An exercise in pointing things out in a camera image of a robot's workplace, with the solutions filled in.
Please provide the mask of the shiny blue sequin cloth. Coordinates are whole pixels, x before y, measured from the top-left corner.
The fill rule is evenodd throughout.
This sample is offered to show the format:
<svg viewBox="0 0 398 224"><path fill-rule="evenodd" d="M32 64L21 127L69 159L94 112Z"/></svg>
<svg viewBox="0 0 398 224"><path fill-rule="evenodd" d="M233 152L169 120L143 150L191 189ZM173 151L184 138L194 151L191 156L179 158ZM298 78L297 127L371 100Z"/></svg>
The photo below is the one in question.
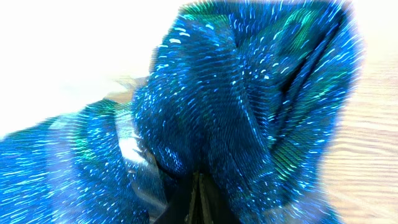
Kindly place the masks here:
<svg viewBox="0 0 398 224"><path fill-rule="evenodd" d="M2 223L154 223L209 175L239 223L339 223L320 160L359 71L343 1L181 8L129 103L1 142Z"/></svg>

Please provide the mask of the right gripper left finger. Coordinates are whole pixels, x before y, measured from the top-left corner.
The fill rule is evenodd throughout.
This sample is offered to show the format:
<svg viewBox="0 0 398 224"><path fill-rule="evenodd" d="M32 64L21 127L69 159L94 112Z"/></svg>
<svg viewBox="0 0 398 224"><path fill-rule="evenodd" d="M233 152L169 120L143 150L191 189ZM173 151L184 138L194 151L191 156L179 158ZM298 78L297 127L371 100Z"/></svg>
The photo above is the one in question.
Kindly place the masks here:
<svg viewBox="0 0 398 224"><path fill-rule="evenodd" d="M165 211L154 224L198 224L198 173L181 181Z"/></svg>

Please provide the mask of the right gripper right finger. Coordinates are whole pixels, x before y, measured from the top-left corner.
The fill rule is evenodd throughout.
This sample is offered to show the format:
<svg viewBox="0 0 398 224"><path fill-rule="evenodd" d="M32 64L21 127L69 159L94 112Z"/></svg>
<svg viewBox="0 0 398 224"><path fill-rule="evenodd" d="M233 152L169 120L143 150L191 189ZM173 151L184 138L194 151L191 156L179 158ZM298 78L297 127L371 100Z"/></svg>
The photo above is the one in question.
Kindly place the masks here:
<svg viewBox="0 0 398 224"><path fill-rule="evenodd" d="M218 186L209 175L199 175L200 218L204 224L239 224Z"/></svg>

